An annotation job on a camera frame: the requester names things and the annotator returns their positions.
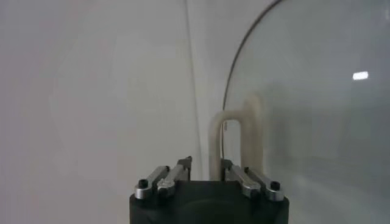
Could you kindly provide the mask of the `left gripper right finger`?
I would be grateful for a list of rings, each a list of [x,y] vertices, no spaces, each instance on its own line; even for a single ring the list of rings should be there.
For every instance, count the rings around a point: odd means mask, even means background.
[[[224,181],[236,181],[241,187],[244,196],[250,199],[264,195],[269,201],[283,201],[285,193],[278,181],[268,178],[265,174],[257,172],[250,167],[234,165],[228,159],[221,160],[221,175]]]

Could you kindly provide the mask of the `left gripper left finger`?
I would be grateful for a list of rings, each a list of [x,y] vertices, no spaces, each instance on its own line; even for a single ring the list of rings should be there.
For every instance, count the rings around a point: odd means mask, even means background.
[[[189,181],[191,179],[192,157],[178,160],[177,164],[158,166],[148,177],[138,180],[134,188],[134,197],[139,200],[147,200],[153,195],[170,197],[174,195],[176,182]]]

